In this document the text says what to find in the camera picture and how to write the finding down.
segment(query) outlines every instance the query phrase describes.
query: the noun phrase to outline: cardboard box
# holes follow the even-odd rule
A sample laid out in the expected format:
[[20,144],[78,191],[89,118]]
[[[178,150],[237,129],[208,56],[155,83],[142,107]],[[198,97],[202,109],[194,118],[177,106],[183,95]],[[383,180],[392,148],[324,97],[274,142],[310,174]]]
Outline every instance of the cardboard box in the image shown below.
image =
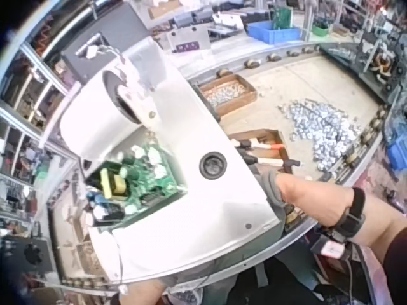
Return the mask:
[[234,84],[243,85],[245,88],[245,93],[241,94],[240,96],[232,100],[217,105],[215,107],[215,110],[217,111],[220,117],[238,108],[253,103],[257,99],[257,91],[255,87],[253,87],[253,85],[246,81],[242,76],[237,74],[230,74],[222,78],[215,79],[214,81],[211,81],[210,83],[199,87],[200,91],[202,92],[202,95],[207,99],[207,97],[214,90],[217,90],[222,86],[229,86]]
[[174,11],[181,6],[182,4],[179,2],[179,0],[170,0],[168,2],[160,3],[159,6],[149,8],[148,15],[150,15],[150,19],[156,19],[171,11]]

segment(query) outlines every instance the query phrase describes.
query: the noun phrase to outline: cable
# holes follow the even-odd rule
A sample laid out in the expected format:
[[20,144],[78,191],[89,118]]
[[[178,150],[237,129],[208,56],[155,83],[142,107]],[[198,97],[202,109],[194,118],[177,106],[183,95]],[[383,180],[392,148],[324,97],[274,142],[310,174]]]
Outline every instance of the cable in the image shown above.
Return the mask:
[[117,251],[118,251],[118,254],[119,254],[119,264],[120,264],[120,282],[119,282],[119,285],[121,285],[121,284],[123,284],[123,260],[121,259],[121,250],[120,250],[119,243],[117,242],[116,238],[113,235],[113,232],[109,231],[109,233],[113,237],[114,242],[116,243]]
[[347,259],[345,262],[349,269],[349,304],[353,305],[352,286],[353,286],[354,279],[353,279],[352,266],[350,265],[349,259]]

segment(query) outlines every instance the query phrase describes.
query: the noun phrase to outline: black wristwatch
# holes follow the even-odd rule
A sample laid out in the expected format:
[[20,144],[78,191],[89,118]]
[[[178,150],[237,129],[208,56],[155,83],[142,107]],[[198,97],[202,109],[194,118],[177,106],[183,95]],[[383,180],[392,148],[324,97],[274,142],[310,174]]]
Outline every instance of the black wristwatch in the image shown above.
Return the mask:
[[358,187],[353,187],[354,200],[352,205],[344,211],[341,219],[333,229],[345,238],[352,238],[359,232],[364,222],[364,201],[365,193]]

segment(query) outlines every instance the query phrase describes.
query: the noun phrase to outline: wooden box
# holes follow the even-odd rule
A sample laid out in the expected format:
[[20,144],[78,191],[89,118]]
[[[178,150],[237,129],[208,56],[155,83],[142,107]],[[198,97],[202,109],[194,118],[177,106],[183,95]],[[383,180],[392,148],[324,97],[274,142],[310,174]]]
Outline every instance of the wooden box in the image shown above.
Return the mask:
[[[229,139],[235,140],[249,140],[252,138],[257,138],[260,143],[265,144],[286,144],[284,142],[281,132],[278,130],[271,129],[257,129],[250,130],[248,132],[238,132],[228,135]],[[288,160],[288,152],[284,147],[279,150],[270,150],[270,149],[253,149],[249,151],[250,154],[259,158],[273,158],[273,159],[283,159]],[[257,168],[261,172],[262,170],[269,170],[270,165],[257,165]],[[291,168],[288,168],[287,173],[293,173]]]
[[221,87],[231,86],[234,84],[243,85],[243,87],[245,88],[245,92],[232,100],[229,100],[222,104],[213,105],[220,117],[254,102],[257,99],[256,89],[242,76],[236,74],[230,74],[222,78],[215,79],[214,81],[211,81],[210,83],[199,87],[202,95],[207,99],[210,94],[220,89]]
[[170,0],[168,2],[161,2],[158,6],[153,6],[152,8],[148,9],[148,15],[150,19],[156,19],[161,17],[170,11],[174,11],[177,8],[181,7],[182,4],[179,0]]

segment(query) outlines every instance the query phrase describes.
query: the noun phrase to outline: copper coil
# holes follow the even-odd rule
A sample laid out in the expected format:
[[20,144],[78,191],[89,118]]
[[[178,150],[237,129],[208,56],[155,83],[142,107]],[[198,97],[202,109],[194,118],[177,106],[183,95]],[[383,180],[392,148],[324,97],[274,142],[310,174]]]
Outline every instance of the copper coil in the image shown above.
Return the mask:
[[36,51],[38,55],[42,55],[48,46],[49,42],[49,33],[51,30],[49,22],[52,21],[52,17],[47,18],[43,27],[39,32],[39,38],[36,41]]

